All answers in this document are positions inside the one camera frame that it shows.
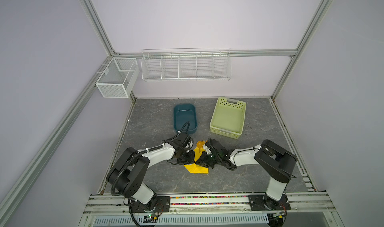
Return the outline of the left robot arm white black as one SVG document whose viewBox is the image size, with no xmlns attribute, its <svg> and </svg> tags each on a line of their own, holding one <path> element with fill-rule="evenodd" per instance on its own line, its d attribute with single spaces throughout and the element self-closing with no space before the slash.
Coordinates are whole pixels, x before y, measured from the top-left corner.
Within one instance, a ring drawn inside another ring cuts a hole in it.
<svg viewBox="0 0 384 227">
<path fill-rule="evenodd" d="M 107 174 L 107 181 L 112 185 L 111 195 L 137 201 L 144 211 L 154 211 L 159 202 L 157 194 L 143 183 L 147 170 L 163 161 L 172 165 L 195 162 L 194 140 L 188 135 L 189 127 L 190 122 L 186 122 L 175 136 L 158 146 L 144 150 L 127 148 Z"/>
</svg>

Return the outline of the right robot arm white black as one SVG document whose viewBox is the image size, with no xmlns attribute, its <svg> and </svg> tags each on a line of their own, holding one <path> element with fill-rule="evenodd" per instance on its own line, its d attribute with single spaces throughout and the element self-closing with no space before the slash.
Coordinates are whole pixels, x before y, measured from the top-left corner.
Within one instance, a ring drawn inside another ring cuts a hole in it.
<svg viewBox="0 0 384 227">
<path fill-rule="evenodd" d="M 263 195 L 250 195 L 252 211 L 288 211 L 291 206 L 285 194 L 286 187 L 294 178 L 293 170 L 297 157 L 271 140 L 263 140 L 260 145 L 248 149 L 227 150 L 217 140 L 208 139 L 203 145 L 205 152 L 195 161 L 204 168 L 216 165 L 230 171 L 245 165 L 259 165 L 269 175 L 270 180 Z"/>
</svg>

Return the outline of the yellow paper napkin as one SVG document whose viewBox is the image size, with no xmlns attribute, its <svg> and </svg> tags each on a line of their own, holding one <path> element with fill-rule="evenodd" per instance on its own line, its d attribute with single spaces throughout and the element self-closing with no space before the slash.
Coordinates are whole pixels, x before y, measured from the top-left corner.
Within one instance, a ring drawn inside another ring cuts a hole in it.
<svg viewBox="0 0 384 227">
<path fill-rule="evenodd" d="M 195 158 L 194 161 L 196 162 L 201 155 L 205 152 L 205 150 L 202 147 L 196 147 L 194 149 Z M 197 164 L 189 164 L 184 165 L 184 167 L 191 173 L 191 174 L 209 174 L 209 169 L 205 167 L 201 167 Z"/>
</svg>

